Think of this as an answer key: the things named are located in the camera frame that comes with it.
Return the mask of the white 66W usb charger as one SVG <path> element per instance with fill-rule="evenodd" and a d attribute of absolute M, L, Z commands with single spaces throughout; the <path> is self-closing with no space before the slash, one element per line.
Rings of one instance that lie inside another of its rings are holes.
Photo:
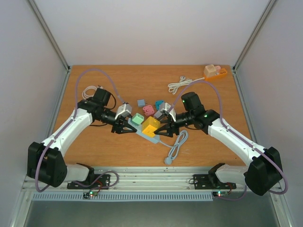
<path fill-rule="evenodd" d="M 154 114 L 154 118 L 155 119 L 157 119 L 157 120 L 161 120 L 163 117 L 164 117 L 164 113 L 165 113 L 165 111 L 163 111 L 163 110 L 159 110 L 159 111 L 157 111 L 155 114 Z"/>

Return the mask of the yellow cube socket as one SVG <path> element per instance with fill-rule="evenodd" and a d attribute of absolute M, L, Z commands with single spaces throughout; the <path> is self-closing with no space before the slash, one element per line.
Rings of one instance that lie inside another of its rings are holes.
<path fill-rule="evenodd" d="M 155 119 L 152 116 L 149 116 L 142 123 L 142 133 L 150 138 L 153 138 L 156 134 L 154 133 L 157 129 L 160 128 L 160 121 Z"/>

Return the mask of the grey blue strip base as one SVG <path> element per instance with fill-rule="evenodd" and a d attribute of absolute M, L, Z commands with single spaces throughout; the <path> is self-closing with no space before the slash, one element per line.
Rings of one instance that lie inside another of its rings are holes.
<path fill-rule="evenodd" d="M 139 135 L 140 137 L 152 142 L 153 144 L 157 144 L 160 141 L 160 136 L 159 135 L 155 135 L 154 137 L 149 137 L 147 135 L 145 135 L 144 133 L 142 133 L 142 125 L 141 124 L 136 124 L 132 121 L 132 119 L 128 119 L 128 123 L 135 127 L 137 129 L 136 134 Z"/>

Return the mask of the green small plug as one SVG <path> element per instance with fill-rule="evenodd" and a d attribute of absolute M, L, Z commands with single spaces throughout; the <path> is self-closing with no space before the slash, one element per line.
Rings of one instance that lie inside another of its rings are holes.
<path fill-rule="evenodd" d="M 132 123 L 135 124 L 135 125 L 140 125 L 143 123 L 144 121 L 144 116 L 139 114 L 139 113 L 136 113 L 132 119 L 131 119 Z"/>

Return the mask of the pink plug adapter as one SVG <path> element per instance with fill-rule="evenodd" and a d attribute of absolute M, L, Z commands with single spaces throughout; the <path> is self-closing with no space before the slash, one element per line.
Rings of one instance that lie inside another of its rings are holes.
<path fill-rule="evenodd" d="M 155 110 L 152 105 L 146 105 L 143 107 L 143 113 L 145 116 L 153 116 L 155 114 Z"/>

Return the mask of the teal plug adapter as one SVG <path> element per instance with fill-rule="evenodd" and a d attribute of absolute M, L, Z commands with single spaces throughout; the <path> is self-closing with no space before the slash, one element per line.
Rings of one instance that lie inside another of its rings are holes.
<path fill-rule="evenodd" d="M 165 103 L 165 101 L 164 101 L 164 100 L 157 100 L 157 101 L 155 102 L 156 110 L 159 110 L 160 105 L 161 105 L 162 103 Z"/>

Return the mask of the light blue usb charger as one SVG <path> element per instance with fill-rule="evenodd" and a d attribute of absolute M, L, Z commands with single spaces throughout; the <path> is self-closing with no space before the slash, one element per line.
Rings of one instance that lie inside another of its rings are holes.
<path fill-rule="evenodd" d="M 138 105 L 138 107 L 143 108 L 143 107 L 147 106 L 148 103 L 144 99 L 139 99 L 139 100 L 137 100 L 137 105 Z"/>

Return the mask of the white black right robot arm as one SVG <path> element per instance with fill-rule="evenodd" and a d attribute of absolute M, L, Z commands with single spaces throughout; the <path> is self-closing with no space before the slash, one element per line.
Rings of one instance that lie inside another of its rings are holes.
<path fill-rule="evenodd" d="M 181 99 L 185 108 L 183 113 L 177 114 L 168 103 L 160 105 L 154 117 L 158 120 L 165 118 L 164 125 L 154 133 L 172 137 L 180 133 L 181 127 L 192 125 L 220 141 L 246 165 L 215 165 L 208 172 L 212 188 L 218 188 L 224 183 L 236 183 L 262 196 L 283 178 L 280 154 L 274 147 L 265 148 L 236 131 L 215 110 L 206 110 L 195 92 L 186 93 Z"/>

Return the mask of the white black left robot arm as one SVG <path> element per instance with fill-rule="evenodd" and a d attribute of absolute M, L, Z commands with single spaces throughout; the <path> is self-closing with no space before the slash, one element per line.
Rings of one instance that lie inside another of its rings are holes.
<path fill-rule="evenodd" d="M 58 187 L 63 182 L 75 182 L 84 188 L 95 184 L 94 169 L 86 164 L 68 165 L 64 161 L 66 151 L 75 139 L 94 121 L 112 127 L 112 133 L 136 133 L 129 124 L 132 107 L 123 103 L 113 112 L 107 107 L 111 93 L 98 88 L 95 94 L 76 103 L 71 116 L 64 124 L 41 143 L 33 142 L 28 147 L 27 176 L 47 186 Z"/>

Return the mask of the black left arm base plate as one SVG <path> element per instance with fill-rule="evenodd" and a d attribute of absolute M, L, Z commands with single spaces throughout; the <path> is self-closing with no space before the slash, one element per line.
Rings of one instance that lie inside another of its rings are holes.
<path fill-rule="evenodd" d="M 70 190 L 85 190 L 92 188 L 104 188 L 107 189 L 111 183 L 110 174 L 104 174 L 99 177 L 100 174 L 90 174 L 85 181 L 79 181 L 80 184 L 75 182 L 68 182 L 67 189 Z"/>

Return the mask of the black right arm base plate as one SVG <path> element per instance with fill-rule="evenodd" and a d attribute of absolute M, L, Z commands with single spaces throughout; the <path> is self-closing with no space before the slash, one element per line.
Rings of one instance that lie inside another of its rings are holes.
<path fill-rule="evenodd" d="M 211 183 L 208 178 L 208 174 L 196 174 L 193 175 L 191 179 L 189 179 L 188 183 L 193 185 L 195 190 L 229 190 L 229 189 L 236 189 L 237 186 L 235 183 L 222 183 L 217 182 L 215 184 Z"/>

